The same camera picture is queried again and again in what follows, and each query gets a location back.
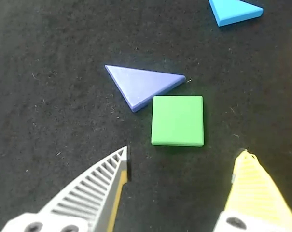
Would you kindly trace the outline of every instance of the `black background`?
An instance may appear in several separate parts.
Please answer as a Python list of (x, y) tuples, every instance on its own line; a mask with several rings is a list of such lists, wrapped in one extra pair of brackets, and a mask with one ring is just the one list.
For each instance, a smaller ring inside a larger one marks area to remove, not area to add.
[[(115, 232), (211, 231), (241, 147), (292, 209), (292, 0), (250, 3), (219, 28), (207, 0), (0, 0), (0, 229), (124, 145)], [(152, 146), (105, 64), (191, 79), (169, 94), (204, 97), (205, 146)]]

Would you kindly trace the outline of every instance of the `foam block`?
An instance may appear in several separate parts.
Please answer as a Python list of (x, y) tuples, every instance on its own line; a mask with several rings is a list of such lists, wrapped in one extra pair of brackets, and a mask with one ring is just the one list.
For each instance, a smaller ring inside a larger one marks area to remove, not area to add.
[(155, 96), (151, 143), (166, 146), (203, 146), (203, 97)]
[(263, 8), (240, 0), (209, 0), (219, 27), (260, 17)]
[(185, 81), (185, 76), (105, 65), (133, 112), (146, 106), (155, 95), (162, 95)]

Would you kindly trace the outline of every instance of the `blue triangle block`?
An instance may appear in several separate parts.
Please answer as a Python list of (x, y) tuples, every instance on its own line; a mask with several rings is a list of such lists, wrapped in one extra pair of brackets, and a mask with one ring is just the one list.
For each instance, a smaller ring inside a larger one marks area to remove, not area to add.
[(219, 27), (260, 17), (263, 8), (240, 0), (209, 0)]
[(105, 65), (133, 112), (185, 81), (185, 76)]

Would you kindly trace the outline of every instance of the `yellow plastic part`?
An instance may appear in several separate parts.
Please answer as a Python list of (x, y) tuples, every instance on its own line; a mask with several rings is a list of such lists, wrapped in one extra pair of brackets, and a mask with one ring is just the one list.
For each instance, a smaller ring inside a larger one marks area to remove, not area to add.
[(292, 212), (276, 184), (247, 150), (235, 161), (232, 189), (225, 210), (259, 218), (292, 232)]
[(120, 196), (121, 196), (121, 192), (122, 192), (122, 186), (125, 183), (127, 183), (127, 181), (128, 181), (128, 179), (127, 179), (127, 170), (125, 170), (125, 171), (121, 172), (121, 176), (120, 176), (120, 180), (119, 180), (119, 184), (118, 184), (118, 188), (117, 188), (117, 193), (116, 193), (116, 196), (115, 196), (115, 200), (113, 202), (113, 207), (112, 207), (112, 211), (111, 211), (111, 217), (110, 217), (109, 223), (108, 223), (107, 232), (112, 232), (113, 231), (113, 227), (115, 225), (116, 215), (117, 215), (117, 211), (118, 211)]

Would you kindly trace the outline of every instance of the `white plastic part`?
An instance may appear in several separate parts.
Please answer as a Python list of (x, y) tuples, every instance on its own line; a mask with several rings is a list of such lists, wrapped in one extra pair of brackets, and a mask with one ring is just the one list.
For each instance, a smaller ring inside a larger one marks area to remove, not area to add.
[(236, 211), (223, 211), (213, 232), (288, 232), (284, 228)]
[[(127, 169), (125, 146), (79, 175), (39, 213), (23, 214), (9, 221), (2, 232), (38, 232), (27, 231), (33, 222), (43, 224), (39, 232), (112, 231)], [(77, 230), (63, 231), (68, 225)]]
[(88, 223), (78, 217), (25, 213), (8, 221), (2, 232), (67, 232), (66, 230), (87, 232)]

